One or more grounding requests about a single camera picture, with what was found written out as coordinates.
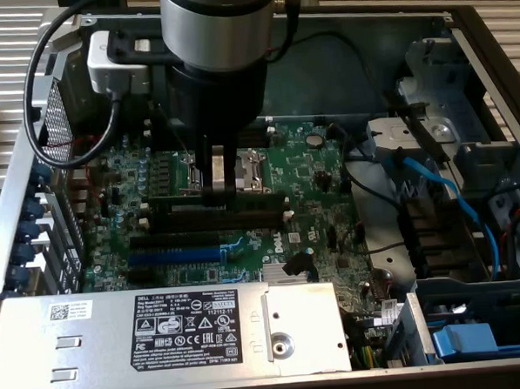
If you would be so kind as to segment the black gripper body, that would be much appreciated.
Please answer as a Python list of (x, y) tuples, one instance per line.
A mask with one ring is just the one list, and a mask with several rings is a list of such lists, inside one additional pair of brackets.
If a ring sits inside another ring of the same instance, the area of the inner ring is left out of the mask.
[(261, 113), (267, 61), (236, 71), (203, 71), (178, 65), (166, 73), (172, 113), (185, 126), (215, 137), (236, 133)]

